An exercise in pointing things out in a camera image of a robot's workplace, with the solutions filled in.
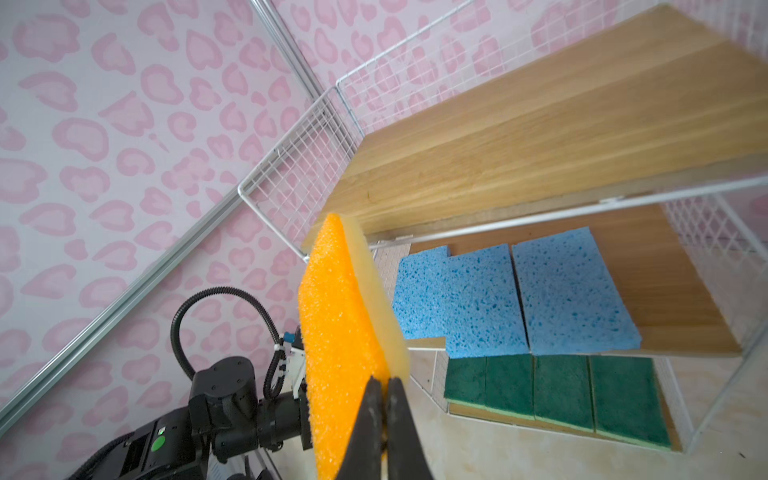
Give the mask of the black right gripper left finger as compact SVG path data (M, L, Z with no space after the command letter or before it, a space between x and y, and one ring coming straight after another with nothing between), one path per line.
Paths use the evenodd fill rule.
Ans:
M336 480L379 480L384 442L381 382L371 377L363 392Z

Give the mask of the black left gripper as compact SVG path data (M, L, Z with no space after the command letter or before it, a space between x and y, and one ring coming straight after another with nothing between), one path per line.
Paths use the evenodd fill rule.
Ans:
M257 412L257 437L261 448L276 452L284 442L299 438L304 451L312 448L307 385L301 383L297 397L282 393L275 400L262 401Z

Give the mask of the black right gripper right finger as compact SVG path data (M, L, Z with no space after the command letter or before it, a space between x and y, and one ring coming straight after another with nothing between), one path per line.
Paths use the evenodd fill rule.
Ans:
M385 415L388 478L433 480L400 378L393 377L388 381Z

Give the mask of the orange sponge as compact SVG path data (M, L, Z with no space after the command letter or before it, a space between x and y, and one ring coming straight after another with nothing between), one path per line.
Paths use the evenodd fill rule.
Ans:
M408 379L404 335L360 224L330 213L298 290L317 476L336 477L369 379Z

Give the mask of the green sponge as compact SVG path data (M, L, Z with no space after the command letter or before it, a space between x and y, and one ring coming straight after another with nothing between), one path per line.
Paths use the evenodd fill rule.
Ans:
M533 407L539 421L593 432L588 358L580 355L536 356Z
M531 355L488 357L485 408L501 415L533 420L533 378Z
M669 450L653 361L641 357L589 358L595 431L634 445Z
M483 357L450 359L444 398L451 403L483 408L486 401L486 364Z

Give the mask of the blue sponge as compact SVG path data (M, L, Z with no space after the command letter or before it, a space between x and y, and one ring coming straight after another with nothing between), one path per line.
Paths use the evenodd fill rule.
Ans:
M642 336L589 228L512 247L531 353L636 350Z
M445 336L442 319L442 268L450 257L447 246L404 257L398 266L393 310L407 340Z
M450 358L529 353L508 245L449 257L444 279L446 351Z

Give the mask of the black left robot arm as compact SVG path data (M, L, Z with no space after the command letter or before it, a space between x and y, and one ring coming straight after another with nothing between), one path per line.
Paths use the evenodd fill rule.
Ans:
M263 383L257 383L253 363L243 356L224 358L203 370L196 370L187 358L181 323L193 306L215 295L243 300L266 324L273 355ZM191 382L187 405L110 441L72 478L204 479L211 459L224 464L258 450L276 452L292 438L311 449L302 334L279 333L253 295L230 286L195 293L172 318L170 344Z

